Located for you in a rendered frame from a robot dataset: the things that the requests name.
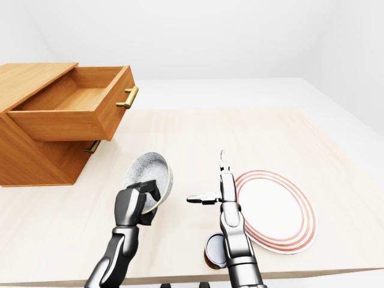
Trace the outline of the patterned grey bowl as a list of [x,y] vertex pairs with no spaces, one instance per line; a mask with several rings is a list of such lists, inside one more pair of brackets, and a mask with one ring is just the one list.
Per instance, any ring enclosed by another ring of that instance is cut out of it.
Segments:
[[122,187],[126,188],[137,182],[150,180],[156,180],[160,200],[156,201],[152,196],[148,196],[142,214],[151,212],[164,202],[173,185],[173,172],[169,164],[161,154],[156,152],[147,152],[135,159],[127,170]]

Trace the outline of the wooden cabinet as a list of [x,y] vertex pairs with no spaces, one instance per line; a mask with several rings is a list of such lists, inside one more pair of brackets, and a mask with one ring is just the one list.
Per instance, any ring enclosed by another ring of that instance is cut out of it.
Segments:
[[65,185],[68,177],[48,158],[38,141],[7,113],[53,83],[76,63],[5,64],[0,66],[0,185]]

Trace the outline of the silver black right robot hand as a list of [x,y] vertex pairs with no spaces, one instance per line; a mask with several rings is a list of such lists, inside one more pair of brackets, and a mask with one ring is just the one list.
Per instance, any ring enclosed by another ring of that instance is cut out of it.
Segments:
[[225,150],[222,150],[220,153],[220,191],[221,195],[218,193],[203,193],[188,196],[187,202],[201,203],[203,205],[214,205],[217,202],[233,202],[235,204],[234,209],[236,209],[237,213],[240,212],[236,198],[235,180],[230,171],[230,163]]

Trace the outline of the red and white tin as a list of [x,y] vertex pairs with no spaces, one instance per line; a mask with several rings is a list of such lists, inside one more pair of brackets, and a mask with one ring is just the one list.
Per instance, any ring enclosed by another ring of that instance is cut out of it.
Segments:
[[224,235],[222,233],[215,233],[208,237],[204,249],[204,259],[212,269],[227,267],[224,253]]

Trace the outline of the closed wooden drawer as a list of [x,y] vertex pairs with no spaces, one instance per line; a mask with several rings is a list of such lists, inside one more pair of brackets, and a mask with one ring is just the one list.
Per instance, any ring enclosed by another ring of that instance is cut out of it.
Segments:
[[91,156],[90,153],[84,152],[83,149],[89,149],[93,143],[93,140],[37,142],[44,154],[53,160],[68,177],[68,181],[65,183],[66,185],[73,185],[77,181]]

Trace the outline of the open wooden drawer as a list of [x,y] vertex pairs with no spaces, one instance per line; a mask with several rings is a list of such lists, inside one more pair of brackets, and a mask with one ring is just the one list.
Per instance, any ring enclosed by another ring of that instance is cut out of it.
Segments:
[[134,86],[129,66],[75,67],[7,115],[38,142],[111,140]]

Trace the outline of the white plate with red rings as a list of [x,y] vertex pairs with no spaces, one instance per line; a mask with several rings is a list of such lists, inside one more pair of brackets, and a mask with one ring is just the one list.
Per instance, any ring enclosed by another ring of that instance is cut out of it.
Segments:
[[249,170],[235,184],[245,232],[256,244],[275,253],[297,254],[315,242],[316,211],[292,181],[268,170]]

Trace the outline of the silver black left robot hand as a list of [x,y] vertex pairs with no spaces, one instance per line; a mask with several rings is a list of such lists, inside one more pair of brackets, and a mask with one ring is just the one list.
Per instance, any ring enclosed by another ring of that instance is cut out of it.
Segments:
[[138,224],[150,226],[157,208],[143,214],[147,195],[154,200],[160,200],[160,192],[156,180],[137,182],[121,190],[115,200],[115,222],[117,226],[136,226]]

